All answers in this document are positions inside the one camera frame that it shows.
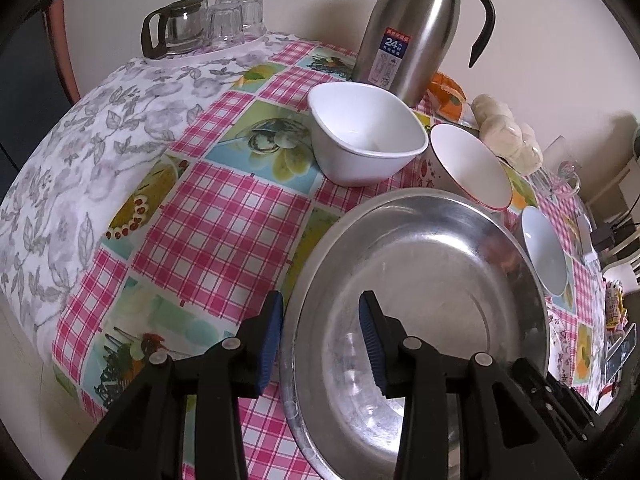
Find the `light blue bowl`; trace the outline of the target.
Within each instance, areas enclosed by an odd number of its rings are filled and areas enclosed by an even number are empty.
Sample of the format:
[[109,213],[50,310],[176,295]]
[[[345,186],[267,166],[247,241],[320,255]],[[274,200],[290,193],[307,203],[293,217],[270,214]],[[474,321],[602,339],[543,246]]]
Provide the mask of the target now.
[[526,251],[538,281],[552,296],[561,296],[568,283],[567,264],[559,237],[548,218],[536,207],[526,206],[513,232]]

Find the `colourful snack packet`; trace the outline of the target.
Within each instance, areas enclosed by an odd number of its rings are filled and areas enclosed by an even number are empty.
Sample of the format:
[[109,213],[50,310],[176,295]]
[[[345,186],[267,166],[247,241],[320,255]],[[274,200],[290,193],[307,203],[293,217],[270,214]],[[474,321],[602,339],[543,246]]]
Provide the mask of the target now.
[[610,332],[622,328],[626,320],[624,290],[620,281],[605,282],[605,327]]

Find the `black power adapter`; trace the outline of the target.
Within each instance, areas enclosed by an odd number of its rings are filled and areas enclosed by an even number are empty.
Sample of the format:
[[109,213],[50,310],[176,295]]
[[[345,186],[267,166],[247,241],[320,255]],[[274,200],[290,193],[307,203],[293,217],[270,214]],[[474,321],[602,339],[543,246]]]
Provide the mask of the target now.
[[596,252],[604,252],[615,246],[615,232],[609,223],[597,226],[591,233],[591,244]]

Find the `checkered picture tablecloth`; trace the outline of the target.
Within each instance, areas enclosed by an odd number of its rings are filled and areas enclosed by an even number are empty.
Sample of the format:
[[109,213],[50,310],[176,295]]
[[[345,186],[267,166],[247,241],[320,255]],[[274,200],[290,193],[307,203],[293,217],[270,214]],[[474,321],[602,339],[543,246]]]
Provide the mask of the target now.
[[[56,379],[99,420],[141,367],[169,353],[174,359],[201,353],[230,336],[242,318],[258,310],[269,289],[285,301],[314,245],[352,207],[394,188],[431,185],[434,172],[418,158],[390,180],[367,188],[340,188],[314,163],[306,97],[322,82],[344,79],[354,57],[345,49],[293,41],[269,58],[253,54],[230,90],[215,90],[187,113],[190,126],[144,177],[101,235],[89,232],[81,214],[80,263],[89,242],[98,249],[52,344]],[[186,112],[175,90],[205,90],[204,68],[157,68],[131,62],[113,74],[115,89],[99,88],[97,105],[107,133],[139,119],[143,104],[171,98],[165,119]],[[568,255],[569,285],[548,298],[550,368],[595,408],[604,383],[604,281],[582,258],[577,197],[544,197],[532,179],[506,166],[513,200],[504,223],[525,205],[538,206],[552,222]],[[257,401],[241,401],[250,479],[320,479],[288,431],[277,375]]]

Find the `white square bowl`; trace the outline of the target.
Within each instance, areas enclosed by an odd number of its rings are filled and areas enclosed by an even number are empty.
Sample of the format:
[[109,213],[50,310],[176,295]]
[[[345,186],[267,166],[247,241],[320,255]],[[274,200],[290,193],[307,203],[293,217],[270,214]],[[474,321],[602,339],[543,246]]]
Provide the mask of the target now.
[[390,92],[334,81],[308,92],[311,143],[322,174],[346,188],[383,182],[428,147],[416,114]]

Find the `grey floral table cover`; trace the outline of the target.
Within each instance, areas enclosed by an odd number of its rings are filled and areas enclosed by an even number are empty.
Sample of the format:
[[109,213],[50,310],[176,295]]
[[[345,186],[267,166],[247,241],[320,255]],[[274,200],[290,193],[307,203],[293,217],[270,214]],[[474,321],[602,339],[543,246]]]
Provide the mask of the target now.
[[115,89],[114,73],[67,112],[42,140],[26,162],[1,204],[1,293],[22,326],[25,335],[46,361],[53,361],[52,344],[58,322],[79,292],[81,279],[89,270],[98,249],[98,240],[89,242],[89,262],[80,263],[79,228],[76,221],[88,214],[89,232],[101,235],[111,220],[107,209],[119,212],[116,198],[128,200],[152,167],[168,154],[190,126],[186,113],[199,105],[204,115],[212,104],[205,104],[215,90],[225,92],[247,70],[241,66],[248,56],[283,53],[284,47],[301,40],[271,34],[256,44],[226,53],[215,61],[189,62],[178,67],[143,62],[157,68],[204,68],[205,90],[175,90],[186,112],[165,119],[171,99],[168,90],[160,92],[160,104],[143,104],[139,119],[125,119],[126,126],[107,133],[101,112],[89,112],[97,105],[99,88]]

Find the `smartphone on stand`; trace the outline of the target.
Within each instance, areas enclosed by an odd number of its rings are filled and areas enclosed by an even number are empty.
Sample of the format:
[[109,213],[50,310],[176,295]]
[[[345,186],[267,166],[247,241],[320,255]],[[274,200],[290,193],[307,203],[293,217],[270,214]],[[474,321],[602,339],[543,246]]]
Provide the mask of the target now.
[[617,341],[612,350],[608,352],[604,367],[605,385],[614,382],[616,375],[623,368],[631,353],[634,352],[637,341],[637,325],[636,323],[630,323],[623,338]]

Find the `bag of steamed buns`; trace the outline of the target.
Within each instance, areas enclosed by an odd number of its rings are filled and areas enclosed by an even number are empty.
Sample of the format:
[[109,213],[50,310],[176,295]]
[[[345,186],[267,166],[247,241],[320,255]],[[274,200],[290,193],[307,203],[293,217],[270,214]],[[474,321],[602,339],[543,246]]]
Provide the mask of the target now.
[[480,140],[491,151],[503,158],[522,176],[530,176],[542,167],[542,154],[533,128],[525,122],[515,120],[506,103],[495,100],[488,94],[480,94],[471,104]]

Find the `strawberry pattern bowl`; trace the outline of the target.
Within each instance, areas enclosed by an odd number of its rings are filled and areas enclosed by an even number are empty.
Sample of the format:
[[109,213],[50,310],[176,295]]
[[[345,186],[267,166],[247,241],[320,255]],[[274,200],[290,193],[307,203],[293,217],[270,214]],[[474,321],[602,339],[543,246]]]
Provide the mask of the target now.
[[466,197],[489,211],[505,211],[512,202],[511,183],[498,157],[457,126],[431,128],[419,174],[424,186]]

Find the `stainless steel thermos jug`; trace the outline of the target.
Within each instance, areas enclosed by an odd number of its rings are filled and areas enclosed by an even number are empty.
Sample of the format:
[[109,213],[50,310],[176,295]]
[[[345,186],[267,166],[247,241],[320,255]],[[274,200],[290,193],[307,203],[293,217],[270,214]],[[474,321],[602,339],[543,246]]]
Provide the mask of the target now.
[[[472,45],[469,66],[485,51],[496,24],[492,1],[480,3],[485,21]],[[378,0],[361,40],[352,80],[373,84],[408,106],[417,106],[454,40],[460,4],[460,0]]]

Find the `stainless steel round plate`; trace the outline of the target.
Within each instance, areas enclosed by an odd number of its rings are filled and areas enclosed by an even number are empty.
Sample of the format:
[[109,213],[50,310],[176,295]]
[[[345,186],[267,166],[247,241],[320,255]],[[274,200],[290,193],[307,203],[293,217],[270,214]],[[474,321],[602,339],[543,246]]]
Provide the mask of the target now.
[[388,479],[395,467],[404,404],[374,383],[358,320],[366,290],[446,356],[486,352],[502,364],[548,367],[544,292],[494,214],[428,188],[371,198],[321,235],[284,317],[283,409],[322,478]]

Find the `orange snack packet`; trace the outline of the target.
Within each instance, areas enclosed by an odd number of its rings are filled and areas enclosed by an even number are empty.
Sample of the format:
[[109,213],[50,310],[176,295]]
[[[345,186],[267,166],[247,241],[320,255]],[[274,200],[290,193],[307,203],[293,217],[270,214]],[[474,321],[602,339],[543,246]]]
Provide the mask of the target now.
[[432,110],[448,122],[458,122],[463,115],[466,96],[462,88],[450,77],[436,73],[426,92]]

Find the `glass mug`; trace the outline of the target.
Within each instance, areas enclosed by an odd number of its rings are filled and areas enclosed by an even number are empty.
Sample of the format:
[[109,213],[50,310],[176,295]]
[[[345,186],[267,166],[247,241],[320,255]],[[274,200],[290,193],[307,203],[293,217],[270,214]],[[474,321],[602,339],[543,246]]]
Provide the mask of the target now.
[[542,154],[542,166],[529,177],[534,187],[546,197],[570,198],[577,195],[582,187],[579,165],[564,136],[554,139]]

